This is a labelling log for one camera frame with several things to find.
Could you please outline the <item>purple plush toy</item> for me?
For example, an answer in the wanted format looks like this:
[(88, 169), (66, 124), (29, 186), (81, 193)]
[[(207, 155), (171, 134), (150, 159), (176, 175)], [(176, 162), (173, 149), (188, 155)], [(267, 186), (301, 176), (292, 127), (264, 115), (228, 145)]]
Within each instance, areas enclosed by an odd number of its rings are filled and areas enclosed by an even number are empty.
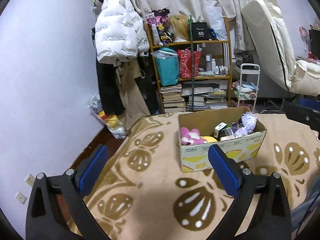
[(257, 124), (257, 117), (252, 112), (244, 113), (239, 122), (232, 126), (234, 137), (240, 138), (253, 133)]

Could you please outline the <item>yellow dog plush toy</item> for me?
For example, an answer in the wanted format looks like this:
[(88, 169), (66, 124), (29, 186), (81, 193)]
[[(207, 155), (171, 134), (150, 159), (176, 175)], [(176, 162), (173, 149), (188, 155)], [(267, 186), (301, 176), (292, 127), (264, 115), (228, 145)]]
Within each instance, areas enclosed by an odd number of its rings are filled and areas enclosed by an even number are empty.
[(214, 143), (217, 142), (217, 139), (215, 139), (214, 137), (210, 137), (210, 136), (203, 136), (201, 137), (205, 143)]

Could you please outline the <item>pink bunny plush toy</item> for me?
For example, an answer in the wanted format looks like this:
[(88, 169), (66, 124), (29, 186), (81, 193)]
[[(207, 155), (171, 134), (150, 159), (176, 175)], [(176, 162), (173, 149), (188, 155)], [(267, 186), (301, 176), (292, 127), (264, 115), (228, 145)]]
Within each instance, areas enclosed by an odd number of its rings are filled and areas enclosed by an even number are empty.
[(182, 145), (200, 145), (207, 143), (207, 140), (200, 136), (198, 129), (192, 129), (191, 131), (186, 127), (180, 128), (180, 137)]

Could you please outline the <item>white rolling cart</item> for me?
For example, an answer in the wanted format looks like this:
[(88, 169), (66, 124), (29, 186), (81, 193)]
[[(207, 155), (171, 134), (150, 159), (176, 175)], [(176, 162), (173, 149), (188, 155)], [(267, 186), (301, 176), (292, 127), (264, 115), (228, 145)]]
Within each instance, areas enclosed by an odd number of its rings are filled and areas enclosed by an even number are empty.
[(239, 77), (232, 84), (236, 105), (239, 107), (243, 104), (254, 111), (260, 85), (260, 66), (255, 63), (233, 64), (233, 72)]

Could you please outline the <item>cream recliner chair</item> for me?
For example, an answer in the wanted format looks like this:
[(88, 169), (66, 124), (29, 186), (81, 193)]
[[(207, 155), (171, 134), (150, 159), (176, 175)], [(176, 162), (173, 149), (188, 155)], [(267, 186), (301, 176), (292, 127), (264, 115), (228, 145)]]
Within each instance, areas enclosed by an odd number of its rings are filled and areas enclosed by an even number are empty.
[(319, 95), (319, 65), (296, 60), (277, 0), (250, 0), (241, 15), (263, 72), (293, 94)]

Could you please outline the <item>cardboard box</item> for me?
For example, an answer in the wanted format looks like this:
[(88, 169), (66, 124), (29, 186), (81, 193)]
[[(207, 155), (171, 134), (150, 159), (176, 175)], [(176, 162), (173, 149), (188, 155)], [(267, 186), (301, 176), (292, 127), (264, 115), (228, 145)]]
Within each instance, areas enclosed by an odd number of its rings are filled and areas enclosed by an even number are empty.
[(246, 112), (250, 112), (248, 108), (236, 107), (181, 114), (178, 117), (179, 136), (180, 128), (186, 127), (190, 131), (198, 129), (201, 137), (213, 137), (214, 128), (219, 123), (225, 122), (227, 124), (220, 140), (214, 143), (182, 145), (181, 137), (179, 138), (182, 172), (188, 173), (211, 169), (212, 165), (208, 159), (208, 151), (212, 145), (219, 146), (227, 157), (235, 160), (237, 163), (253, 159), (261, 148), (267, 129), (257, 119), (253, 133), (235, 138), (232, 126), (235, 126)]

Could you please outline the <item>beige floral carpet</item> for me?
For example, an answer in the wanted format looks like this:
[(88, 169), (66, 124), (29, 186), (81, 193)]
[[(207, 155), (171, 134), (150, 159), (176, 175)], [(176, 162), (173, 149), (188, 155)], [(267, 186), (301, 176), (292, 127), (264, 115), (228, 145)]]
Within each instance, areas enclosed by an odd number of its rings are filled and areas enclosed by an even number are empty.
[[(261, 132), (221, 144), (258, 175), (281, 175), (291, 209), (319, 175), (319, 139), (283, 114), (262, 114)], [(84, 201), (111, 239), (206, 239), (233, 198), (210, 168), (207, 145), (181, 155), (180, 115), (140, 119)]]

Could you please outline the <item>wooden shelf unit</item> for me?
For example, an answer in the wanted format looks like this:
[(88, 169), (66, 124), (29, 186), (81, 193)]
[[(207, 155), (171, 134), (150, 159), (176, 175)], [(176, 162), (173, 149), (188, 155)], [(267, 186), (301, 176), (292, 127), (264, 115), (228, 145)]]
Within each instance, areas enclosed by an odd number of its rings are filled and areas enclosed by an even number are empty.
[[(225, 22), (225, 29), (226, 29), (226, 33), (227, 33), (227, 40), (223, 40), (223, 41), (219, 41), (219, 40), (203, 40), (203, 41), (193, 41), (193, 39), (191, 39), (191, 41), (186, 41), (186, 42), (173, 42), (173, 43), (167, 43), (164, 46), (161, 45), (154, 45), (154, 41), (153, 41), (153, 36), (151, 33), (151, 29), (149, 27), (149, 25), (146, 23), (145, 24), (145, 29), (146, 29), (146, 33), (147, 33), (147, 37), (148, 37), (148, 41), (150, 44), (150, 49), (151, 52), (153, 53), (155, 50), (161, 49), (161, 48), (165, 48), (165, 47), (174, 47), (174, 46), (183, 46), (186, 45), (188, 47), (190, 47), (191, 49), (191, 78), (190, 79), (183, 79), (183, 78), (179, 78), (178, 80), (181, 81), (188, 81), (191, 80), (192, 81), (192, 96), (194, 96), (194, 82), (199, 81), (199, 80), (227, 80), (228, 81), (228, 88), (227, 88), (227, 102), (228, 102), (228, 107), (231, 106), (231, 97), (232, 97), (232, 67), (231, 67), (231, 63), (232, 63), (232, 55), (231, 55), (231, 35), (230, 35), (230, 27), (229, 27), (229, 22), (228, 22), (228, 18), (224, 17), (224, 22)], [(228, 74), (227, 75), (215, 75), (215, 76), (199, 76), (199, 77), (195, 77), (194, 73), (195, 73), (195, 59), (194, 59), (194, 45), (195, 44), (221, 44), (221, 51), (222, 54), (216, 54), (213, 55), (213, 57), (215, 59), (222, 59), (223, 60), (223, 65), (225, 67), (228, 67)]]

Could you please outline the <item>plastic bag of toys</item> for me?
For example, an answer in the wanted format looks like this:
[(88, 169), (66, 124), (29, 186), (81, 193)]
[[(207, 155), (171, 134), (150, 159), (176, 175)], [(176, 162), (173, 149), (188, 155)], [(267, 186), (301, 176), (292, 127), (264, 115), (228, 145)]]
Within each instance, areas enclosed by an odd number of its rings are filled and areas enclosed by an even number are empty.
[(115, 114), (106, 114), (103, 110), (99, 94), (92, 94), (86, 103), (91, 113), (107, 127), (116, 139), (125, 139), (127, 131)]

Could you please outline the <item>stack of books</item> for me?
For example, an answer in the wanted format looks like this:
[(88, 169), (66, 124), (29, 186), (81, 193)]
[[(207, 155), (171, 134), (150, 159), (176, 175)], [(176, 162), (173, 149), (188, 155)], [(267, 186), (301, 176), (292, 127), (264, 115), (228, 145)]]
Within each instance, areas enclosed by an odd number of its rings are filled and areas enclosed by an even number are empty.
[(181, 92), (181, 84), (160, 88), (164, 113), (185, 111), (185, 99), (181, 96)]

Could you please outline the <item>black box number 40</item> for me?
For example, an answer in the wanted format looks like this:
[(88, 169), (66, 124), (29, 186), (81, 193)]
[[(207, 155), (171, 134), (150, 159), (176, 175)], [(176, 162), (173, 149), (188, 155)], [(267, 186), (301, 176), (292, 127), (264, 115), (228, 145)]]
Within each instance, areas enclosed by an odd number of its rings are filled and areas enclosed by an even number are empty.
[(193, 22), (191, 24), (191, 32), (194, 41), (209, 40), (209, 31), (206, 22)]

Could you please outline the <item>red patterned bag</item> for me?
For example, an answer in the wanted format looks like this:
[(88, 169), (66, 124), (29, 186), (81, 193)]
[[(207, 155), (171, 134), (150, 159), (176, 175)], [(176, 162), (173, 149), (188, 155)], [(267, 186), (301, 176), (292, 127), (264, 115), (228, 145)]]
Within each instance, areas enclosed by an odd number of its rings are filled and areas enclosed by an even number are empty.
[[(193, 63), (194, 63), (194, 77), (197, 77), (199, 73), (199, 64), (202, 53), (200, 51), (193, 51)], [(180, 68), (180, 77), (182, 79), (191, 79), (192, 66), (191, 66), (191, 51), (189, 49), (177, 50), (178, 62)]]

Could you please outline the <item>white plastic bag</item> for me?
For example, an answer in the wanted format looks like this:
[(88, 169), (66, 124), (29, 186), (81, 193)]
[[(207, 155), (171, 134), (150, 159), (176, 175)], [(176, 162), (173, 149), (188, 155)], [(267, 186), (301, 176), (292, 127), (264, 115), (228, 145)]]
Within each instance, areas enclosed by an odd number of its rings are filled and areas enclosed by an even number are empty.
[(207, 22), (210, 34), (214, 39), (219, 41), (228, 40), (221, 7), (214, 7), (212, 5), (205, 6), (204, 19)]

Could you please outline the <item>teal bag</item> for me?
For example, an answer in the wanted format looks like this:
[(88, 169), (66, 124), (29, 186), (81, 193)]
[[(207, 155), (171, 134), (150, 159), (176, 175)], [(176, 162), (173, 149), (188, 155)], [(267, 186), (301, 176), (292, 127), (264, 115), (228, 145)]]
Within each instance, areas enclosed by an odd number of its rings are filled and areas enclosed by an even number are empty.
[(179, 78), (179, 64), (176, 51), (164, 47), (154, 51), (151, 55), (155, 58), (161, 85), (176, 85)]

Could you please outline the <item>green pole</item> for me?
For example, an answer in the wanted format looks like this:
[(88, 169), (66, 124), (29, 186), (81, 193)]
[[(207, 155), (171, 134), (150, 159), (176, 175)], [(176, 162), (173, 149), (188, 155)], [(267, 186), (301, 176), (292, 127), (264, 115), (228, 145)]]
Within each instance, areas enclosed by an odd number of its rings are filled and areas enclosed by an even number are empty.
[(194, 60), (194, 44), (193, 44), (193, 36), (191, 32), (191, 24), (193, 23), (193, 18), (190, 15), (189, 17), (189, 36), (190, 36), (190, 61), (191, 61), (191, 111), (194, 112), (194, 91), (195, 91), (195, 60)]

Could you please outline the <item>blonde wig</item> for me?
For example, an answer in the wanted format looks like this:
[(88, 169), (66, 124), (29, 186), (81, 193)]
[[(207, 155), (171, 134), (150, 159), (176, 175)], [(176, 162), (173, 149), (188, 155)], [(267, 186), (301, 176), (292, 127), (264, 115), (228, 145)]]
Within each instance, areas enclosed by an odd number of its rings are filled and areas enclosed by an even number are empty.
[(189, 19), (187, 16), (182, 14), (172, 15), (168, 19), (168, 24), (174, 36), (174, 42), (190, 41)]

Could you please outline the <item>colourful printed bag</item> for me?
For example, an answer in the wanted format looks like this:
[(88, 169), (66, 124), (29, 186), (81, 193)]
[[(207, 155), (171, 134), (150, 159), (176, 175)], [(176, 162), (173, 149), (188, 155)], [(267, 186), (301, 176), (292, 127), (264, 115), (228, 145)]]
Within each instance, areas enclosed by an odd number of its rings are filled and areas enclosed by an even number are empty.
[(154, 45), (164, 46), (173, 42), (173, 36), (168, 24), (169, 14), (170, 10), (164, 8), (161, 10), (153, 10), (145, 16), (151, 29)]

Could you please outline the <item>beige hanging trousers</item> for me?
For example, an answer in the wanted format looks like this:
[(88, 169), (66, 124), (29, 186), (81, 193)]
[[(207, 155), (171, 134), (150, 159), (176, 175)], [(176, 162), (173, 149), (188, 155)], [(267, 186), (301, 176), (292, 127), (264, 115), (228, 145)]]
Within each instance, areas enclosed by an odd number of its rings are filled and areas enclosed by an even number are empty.
[(117, 69), (117, 86), (124, 113), (118, 115), (128, 131), (140, 118), (150, 115), (150, 111), (135, 79), (142, 77), (138, 61), (123, 62)]

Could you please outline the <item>white puffer jacket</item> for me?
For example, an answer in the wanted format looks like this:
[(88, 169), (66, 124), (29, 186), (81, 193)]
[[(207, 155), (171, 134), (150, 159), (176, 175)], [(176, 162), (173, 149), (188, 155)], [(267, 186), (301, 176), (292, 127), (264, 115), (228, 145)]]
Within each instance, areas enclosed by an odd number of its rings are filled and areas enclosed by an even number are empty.
[(118, 66), (150, 49), (143, 19), (131, 0), (103, 0), (95, 23), (97, 61)]

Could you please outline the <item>wall socket lower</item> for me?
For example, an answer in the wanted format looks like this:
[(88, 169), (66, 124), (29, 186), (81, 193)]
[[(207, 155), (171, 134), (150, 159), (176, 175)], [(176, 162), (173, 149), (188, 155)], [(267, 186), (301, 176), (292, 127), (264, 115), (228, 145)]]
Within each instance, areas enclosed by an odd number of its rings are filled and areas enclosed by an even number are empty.
[(20, 191), (18, 191), (18, 192), (16, 193), (15, 198), (16, 198), (22, 205), (24, 205), (25, 202), (26, 202), (26, 200), (27, 200), (27, 197), (26, 197), (23, 193), (21, 193)]

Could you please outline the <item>wall socket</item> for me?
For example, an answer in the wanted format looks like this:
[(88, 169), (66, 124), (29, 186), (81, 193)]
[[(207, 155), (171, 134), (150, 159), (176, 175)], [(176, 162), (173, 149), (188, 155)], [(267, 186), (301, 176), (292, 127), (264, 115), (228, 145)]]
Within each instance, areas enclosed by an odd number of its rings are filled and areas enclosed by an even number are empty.
[(29, 174), (27, 178), (25, 178), (25, 182), (30, 186), (33, 187), (35, 182), (35, 177), (32, 174)]
[(23, 193), (21, 193), (20, 191), (18, 191), (18, 192), (16, 193), (15, 198), (16, 198), (22, 205), (24, 205), (25, 202), (26, 202), (26, 200), (27, 200), (27, 197), (26, 197)]

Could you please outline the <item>wall socket upper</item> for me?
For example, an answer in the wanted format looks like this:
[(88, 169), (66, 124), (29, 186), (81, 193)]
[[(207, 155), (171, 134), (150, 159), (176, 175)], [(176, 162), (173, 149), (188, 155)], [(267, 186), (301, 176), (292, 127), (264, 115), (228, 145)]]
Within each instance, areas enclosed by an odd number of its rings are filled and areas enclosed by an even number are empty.
[(27, 178), (25, 178), (25, 182), (30, 186), (33, 187), (35, 182), (35, 177), (32, 174), (29, 174)]

